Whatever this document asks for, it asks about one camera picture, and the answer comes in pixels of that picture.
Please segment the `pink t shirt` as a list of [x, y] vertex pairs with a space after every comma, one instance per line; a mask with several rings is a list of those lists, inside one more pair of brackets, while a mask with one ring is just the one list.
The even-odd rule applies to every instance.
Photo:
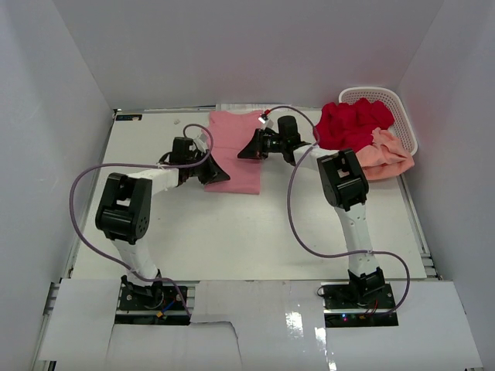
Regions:
[[212, 156], [230, 176], [230, 180], [204, 186], [206, 192], [229, 192], [258, 195], [261, 191], [261, 163], [239, 159], [238, 153], [261, 127], [262, 111], [234, 114], [213, 111], [209, 116], [209, 130], [213, 135]]

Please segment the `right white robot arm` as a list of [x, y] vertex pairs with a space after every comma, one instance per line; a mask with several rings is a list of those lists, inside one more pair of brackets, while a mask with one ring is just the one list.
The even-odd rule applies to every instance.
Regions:
[[[271, 153], [282, 155], [292, 165], [286, 207], [291, 231], [299, 245], [311, 255], [320, 258], [348, 257], [349, 298], [358, 308], [367, 308], [385, 287], [383, 270], [373, 253], [367, 225], [365, 203], [369, 184], [355, 152], [351, 149], [329, 150], [301, 139], [293, 116], [278, 119], [278, 129], [272, 129], [268, 113], [258, 118], [261, 128], [254, 130], [252, 139], [238, 154], [239, 159], [265, 160]], [[334, 208], [342, 227], [346, 252], [322, 254], [305, 245], [298, 235], [292, 217], [292, 188], [299, 168], [318, 172], [326, 201]]]

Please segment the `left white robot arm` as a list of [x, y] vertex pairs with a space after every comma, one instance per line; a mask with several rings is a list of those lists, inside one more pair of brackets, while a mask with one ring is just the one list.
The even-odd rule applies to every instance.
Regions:
[[177, 188], [191, 178], [206, 186], [230, 180], [210, 154], [207, 136], [176, 137], [169, 155], [157, 168], [108, 176], [95, 224], [117, 248], [127, 274], [122, 283], [141, 305], [157, 308], [165, 298], [161, 277], [149, 253], [145, 235], [151, 222], [152, 197]]

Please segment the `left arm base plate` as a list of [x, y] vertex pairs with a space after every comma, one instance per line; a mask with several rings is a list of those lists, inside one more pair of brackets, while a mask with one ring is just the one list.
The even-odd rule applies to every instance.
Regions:
[[189, 289], [179, 285], [154, 283], [138, 288], [121, 283], [114, 323], [116, 325], [188, 326], [189, 315], [185, 306]]

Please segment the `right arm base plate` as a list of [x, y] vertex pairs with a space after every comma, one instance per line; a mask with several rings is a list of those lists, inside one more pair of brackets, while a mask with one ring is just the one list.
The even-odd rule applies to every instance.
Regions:
[[398, 316], [391, 286], [386, 284], [369, 298], [358, 298], [349, 284], [323, 284], [316, 290], [323, 300], [327, 328], [397, 327]]

